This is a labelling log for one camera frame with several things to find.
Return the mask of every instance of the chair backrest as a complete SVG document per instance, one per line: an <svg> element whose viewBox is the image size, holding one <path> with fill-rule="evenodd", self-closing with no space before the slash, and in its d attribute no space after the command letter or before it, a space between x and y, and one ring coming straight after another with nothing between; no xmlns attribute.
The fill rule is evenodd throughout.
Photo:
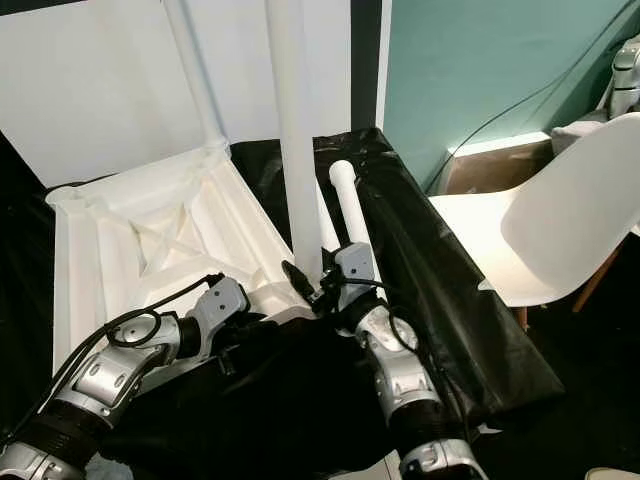
<svg viewBox="0 0 640 480"><path fill-rule="evenodd" d="M502 234L564 294L587 280L640 220L640 113L576 141L519 187Z"/></svg>

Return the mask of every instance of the white pole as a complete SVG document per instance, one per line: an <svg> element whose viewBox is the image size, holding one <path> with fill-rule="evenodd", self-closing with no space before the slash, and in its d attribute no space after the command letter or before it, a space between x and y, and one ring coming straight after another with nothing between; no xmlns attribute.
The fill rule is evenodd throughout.
<svg viewBox="0 0 640 480"><path fill-rule="evenodd" d="M266 0L280 120L280 145L296 266L312 283L322 273L309 85L300 0Z"/></svg>
<svg viewBox="0 0 640 480"><path fill-rule="evenodd" d="M204 133L204 147L212 150L226 148L228 143L220 129L213 92L207 80L207 72L185 0L164 0L163 3L169 17L169 24L176 41L184 74L187 77L187 83L200 116L200 124Z"/></svg>
<svg viewBox="0 0 640 480"><path fill-rule="evenodd" d="M378 52L378 88L376 95L376 127L384 130L384 106L387 100L389 74L389 42L391 41L392 0L382 0L380 14L380 46Z"/></svg>
<svg viewBox="0 0 640 480"><path fill-rule="evenodd" d="M322 246L325 250L333 252L340 248L340 241L338 235L336 235L336 229L333 226L333 221L329 215L327 204L322 196L322 190L316 182L316 194L318 197L318 209L320 213L320 231L322 233Z"/></svg>
<svg viewBox="0 0 640 480"><path fill-rule="evenodd" d="M360 200L358 199L358 192L356 191L356 186L353 183L356 179L353 166L346 160L338 160L331 165L331 168L329 168L329 178L331 179L331 184L335 187L338 194L338 201L340 202L340 209L342 210L344 223L347 226L349 239L352 242L362 242L367 245L371 245L369 231L367 230L367 224L364 221L362 207L360 206ZM380 271L378 270L376 256L373 253L373 247L371 248L371 255L373 257L374 279L379 282L381 281ZM378 296L385 300L387 299L382 288L378 288Z"/></svg>

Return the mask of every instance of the white chair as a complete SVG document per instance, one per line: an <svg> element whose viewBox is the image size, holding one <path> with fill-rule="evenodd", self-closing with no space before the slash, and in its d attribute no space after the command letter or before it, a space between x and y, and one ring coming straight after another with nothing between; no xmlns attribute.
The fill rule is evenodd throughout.
<svg viewBox="0 0 640 480"><path fill-rule="evenodd" d="M640 480L640 475L611 468L594 468L587 472L585 480Z"/></svg>
<svg viewBox="0 0 640 480"><path fill-rule="evenodd" d="M479 289L510 307L562 298L638 229L640 113L581 138L515 188L429 200L484 274Z"/></svg>

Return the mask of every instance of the wire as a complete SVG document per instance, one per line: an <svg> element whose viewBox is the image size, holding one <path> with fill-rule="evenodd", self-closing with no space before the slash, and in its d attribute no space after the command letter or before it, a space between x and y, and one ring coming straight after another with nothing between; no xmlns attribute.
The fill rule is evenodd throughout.
<svg viewBox="0 0 640 480"><path fill-rule="evenodd" d="M62 387L64 387L64 385L66 385L69 382L69 380L71 380L71 377L73 377L73 375L77 372L78 368L80 367L80 364L84 361L84 359L89 354L89 352L91 352L91 350L96 346L96 344L102 339L102 337L107 335L108 332L111 332L113 329L120 326L121 324L133 318L139 317L140 315L152 314L151 312L157 315L157 313L155 312L155 309L163 305L166 305L167 303L172 302L175 299L182 297L183 295L186 295L187 293L191 292L192 290L195 290L196 288L198 288L200 285L204 283L207 283L209 287L211 287L214 284L216 284L218 281L220 281L220 279L223 277L224 275L222 273L219 273L217 275L206 275L201 279L193 282L192 284L187 285L183 289L178 290L177 292L163 298L162 300L159 300L147 307L138 308L136 310L123 313L122 315L119 315L118 317L114 318L110 322L107 322L104 325L102 325L99 329L97 329L95 332L93 332L91 335L85 338L73 350L73 352L71 352L71 354L66 358L66 360L63 362L63 364L55 373L55 375L52 377L51 381L49 382L49 385L47 385L46 389L42 392L40 398L27 411L27 413L17 423L17 425L13 428L13 430L7 435L5 435L2 441L0 441L0 447L6 445L13 437L15 437L18 431L25 426L25 424L31 419L31 417L33 417L40 409L45 408L47 406L49 400L51 398L54 398L60 392Z"/></svg>
<svg viewBox="0 0 640 480"><path fill-rule="evenodd" d="M370 285L372 287L384 288L387 291L395 292L401 295L402 297L404 297L405 299L408 299L409 302L415 306L415 301L413 301L403 290L395 286L389 285L387 283L378 282L376 280L369 280L365 278L346 278L346 277L341 278L340 282L355 284L355 285ZM426 349L420 348L420 344L421 344L420 342L418 342L418 346L416 348L411 347L400 335L400 332L398 331L398 327L396 324L396 316L394 314L394 309L398 309L402 307L397 306L392 308L388 304L386 304L386 302L385 302L385 305L387 306L387 309L389 311L389 327L391 328L391 332L393 333L393 336L396 338L398 343L400 343L400 345L402 345L404 348L406 348L408 351L413 353L418 358L422 366L429 373L431 377L431 381L434 382L436 390L443 393L442 400L445 402L447 408L450 411L455 411L457 416L459 417L462 423L464 438L467 441L467 443L470 443L471 436L469 434L469 419L467 416L466 408L464 406L464 402L462 401L462 397L460 396L460 393L455 388L453 380L451 379L451 377L443 367L440 361L440 358L436 353L435 346L433 344L433 339L431 338L431 332L429 332L429 329L426 327L426 325L424 325L424 328L422 328L422 326L419 326L418 324L416 324L416 322L412 322L408 319L403 319L411 328L413 328L416 334L418 334L418 332L422 333L422 338L424 338L424 341L427 344ZM451 403L451 399L449 398L447 391L451 391L454 402L456 404L455 408Z"/></svg>
<svg viewBox="0 0 640 480"><path fill-rule="evenodd" d="M591 51L591 49L593 48L593 46L604 36L604 34L607 32L607 30L609 30L609 28L611 27L611 25L613 25L613 23L618 20L618 18L620 18L620 16L634 3L637 3L638 0L628 0L621 8L620 10L617 11L617 13L611 17L611 19L607 22L607 24L604 26L604 28L600 31L600 33L598 34L597 37L595 37L595 39L589 44L589 46L584 50L584 52L582 52L582 54L577 58L577 60L575 60L566 70L564 70L562 73L560 73L560 75L556 76L553 78L553 80L551 80L550 82L546 83L543 87L538 88L537 90L535 90L534 92L530 93L529 95L527 95L526 97L524 97L522 100L514 103L513 105L511 105L510 107L505 108L504 110L502 110L500 113L494 115L493 117L489 118L489 120L487 120L486 122L484 122L482 125L480 125L478 128L476 128L473 132L471 132L469 135L467 135L467 137L462 141L462 143L460 143L456 149L451 152L447 158L440 164L440 167L438 167L438 170L436 171L436 173L431 177L431 181L429 182L429 184L427 185L427 187L424 189L425 192L429 192L429 190L431 190L431 187L433 187L433 185L436 183L436 181L438 180L438 178L440 177L440 174L442 173L442 171L446 168L446 166L449 164L449 162L451 161L451 159L453 157L455 157L456 153L458 153L458 150L460 150L460 148L462 148L464 145L466 145L466 143L471 140L473 137L476 136L476 134L478 134L481 130L483 130L487 125L490 125L491 123L493 123L494 121L496 121L498 118L502 117L503 115L506 115L507 113L509 113L510 111L514 110L515 108L519 107L520 105L522 105L523 103L526 103L527 101L531 100L533 97L535 97L536 95L538 95L539 93L542 93L543 91L545 91L547 88L551 87L554 83L558 83L558 86L562 83L562 81L569 76L569 74L573 71L574 68L576 68L576 66L578 66L578 64L587 56L587 54ZM533 115L535 115L538 111L540 111L540 108L542 108L542 105L544 105L547 100L549 100L549 98L551 98L551 95L553 95L553 93L556 91L556 88L554 88L549 95L547 95L545 97L545 99L540 102L540 105L538 106L538 108L535 110L535 112L533 112L529 118L531 118Z"/></svg>

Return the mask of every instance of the black plastic bag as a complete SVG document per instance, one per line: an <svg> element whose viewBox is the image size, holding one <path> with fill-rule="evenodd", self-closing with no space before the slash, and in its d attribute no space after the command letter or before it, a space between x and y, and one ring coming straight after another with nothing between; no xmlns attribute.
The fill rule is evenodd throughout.
<svg viewBox="0 0 640 480"><path fill-rule="evenodd" d="M136 478L323 479L391 450L373 372L351 338L294 319L132 402L100 453Z"/></svg>
<svg viewBox="0 0 640 480"><path fill-rule="evenodd" d="M280 143L232 145L232 159L291 246ZM386 283L414 299L437 354L472 416L483 418L563 392L551 367L429 204L378 129L314 139L316 176L342 243L348 241L329 167L348 160ZM406 303L390 297L391 303Z"/></svg>

